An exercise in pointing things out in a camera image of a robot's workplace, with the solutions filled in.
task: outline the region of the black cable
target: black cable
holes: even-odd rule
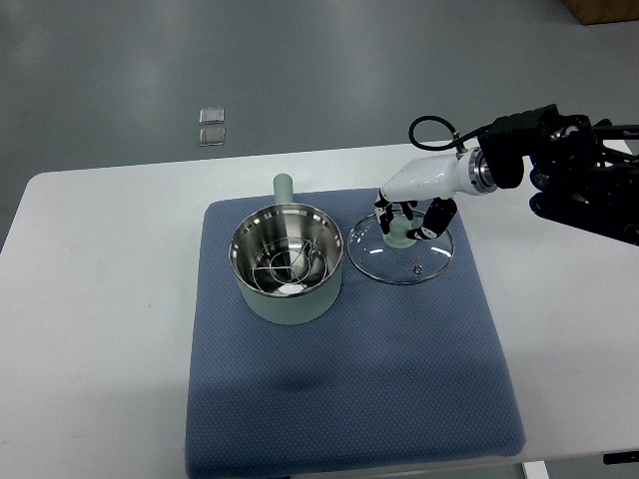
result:
[[[423,145],[420,142],[418,142],[415,139],[415,127],[417,125],[419,125],[420,123],[423,122],[437,122],[440,123],[441,125],[443,125],[444,127],[446,127],[451,134],[455,134],[457,133],[457,130],[455,130],[455,127],[453,127],[450,122],[448,122],[447,120],[441,118],[441,117],[436,117],[434,115],[426,115],[424,117],[419,117],[417,118],[414,122],[412,122],[410,124],[410,127],[408,127],[408,139],[410,140],[410,142],[417,148],[419,148],[420,150],[427,150],[429,152],[443,152],[446,150],[450,150],[452,148],[456,148],[459,145],[463,146],[463,142],[465,142],[466,140],[470,140],[471,138],[476,137],[477,135],[479,135],[480,133],[485,132],[486,130],[488,130],[490,128],[490,125],[484,125],[483,127],[479,127],[476,130],[473,130],[472,132],[464,135],[463,137],[460,137],[456,140],[453,140],[452,142],[448,143],[447,145],[442,145],[440,147],[434,147],[431,145]]]

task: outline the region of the stainless steel pot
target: stainless steel pot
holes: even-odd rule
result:
[[[301,324],[326,312],[341,288],[343,240],[323,211],[293,203],[293,180],[274,178],[276,204],[236,229],[229,261],[249,307],[278,324]]]

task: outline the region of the blue fabric pad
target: blue fabric pad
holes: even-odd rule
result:
[[[344,241],[376,190],[296,195]],[[237,225],[272,197],[206,212],[187,416],[191,478],[271,477],[487,455],[525,436],[499,338],[457,216],[438,278],[375,282],[344,252],[333,307],[282,326],[244,303],[228,261]]]

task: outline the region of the pot handle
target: pot handle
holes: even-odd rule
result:
[[[276,195],[276,205],[293,202],[293,178],[286,173],[280,173],[273,178],[273,191]]]

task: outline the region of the glass lid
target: glass lid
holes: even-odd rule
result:
[[[408,230],[421,226],[423,212],[415,211],[412,222],[401,210],[393,210],[393,215],[388,235],[382,234],[375,215],[364,218],[351,230],[346,246],[355,267],[387,284],[419,284],[440,275],[454,253],[450,232],[446,230],[436,239],[407,239]]]

